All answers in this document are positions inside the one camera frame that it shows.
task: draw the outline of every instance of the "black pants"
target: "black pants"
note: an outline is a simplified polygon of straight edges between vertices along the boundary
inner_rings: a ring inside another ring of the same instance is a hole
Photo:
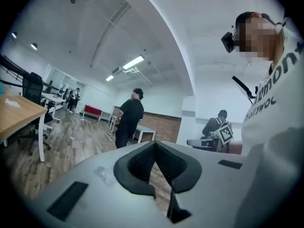
[[[67,108],[71,111],[74,104],[75,104],[75,100],[71,98],[70,102],[67,105]]]
[[[128,129],[126,128],[120,128],[118,127],[115,136],[116,136],[116,140],[115,140],[115,145],[116,148],[122,148],[127,146],[128,143],[128,139],[133,135],[133,133],[129,133]]]

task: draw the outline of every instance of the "recessed ceiling light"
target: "recessed ceiling light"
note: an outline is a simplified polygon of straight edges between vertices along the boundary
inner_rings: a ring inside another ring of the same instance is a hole
[[[37,50],[37,49],[38,49],[37,43],[30,44],[30,46],[31,46],[34,50]]]
[[[134,60],[132,60],[131,62],[128,62],[126,65],[123,66],[124,69],[128,69],[132,66],[134,66],[135,64],[138,64],[140,62],[144,61],[144,58],[142,56],[139,56],[137,58],[135,58]]]
[[[113,79],[114,76],[113,75],[110,75],[108,78],[106,78],[106,81],[110,81],[111,79]]]

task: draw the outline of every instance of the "wooden floor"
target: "wooden floor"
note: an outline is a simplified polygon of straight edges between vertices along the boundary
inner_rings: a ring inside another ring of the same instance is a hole
[[[29,141],[25,139],[21,139],[20,145],[13,142],[2,151],[13,185],[30,199],[37,197],[40,190],[84,159],[116,149],[115,136],[109,131],[106,121],[98,122],[91,117],[85,117],[87,121],[84,121],[80,115],[66,112],[63,108],[56,111],[56,117],[61,119],[59,123],[55,120],[48,123],[53,130],[46,131],[46,142],[51,150],[45,147],[44,163],[39,158],[37,141],[32,156],[28,152]],[[151,172],[150,184],[155,187],[158,207],[166,215],[171,187],[156,164]]]

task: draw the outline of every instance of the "chair backrest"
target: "chair backrest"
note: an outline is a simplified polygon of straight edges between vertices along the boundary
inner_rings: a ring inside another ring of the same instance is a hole
[[[29,77],[23,77],[22,80],[22,96],[28,100],[40,104],[40,98],[43,85],[42,78],[31,72]]]

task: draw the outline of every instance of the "hair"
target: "hair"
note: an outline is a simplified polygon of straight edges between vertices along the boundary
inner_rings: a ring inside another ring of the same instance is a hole
[[[236,19],[236,29],[239,27],[240,24],[245,23],[245,21],[246,21],[248,18],[251,18],[253,13],[256,13],[256,12],[245,12],[245,13],[241,13],[239,16],[237,16],[237,19]],[[260,15],[262,16],[262,18],[267,19],[267,20],[268,20],[270,23],[272,23],[273,25],[276,25],[276,24],[271,20],[271,18],[269,17],[268,14],[261,13]]]
[[[133,92],[139,94],[139,99],[143,99],[143,90],[141,88],[135,88]]]
[[[220,110],[218,113],[218,117],[223,116],[223,117],[227,117],[227,111],[226,110]]]

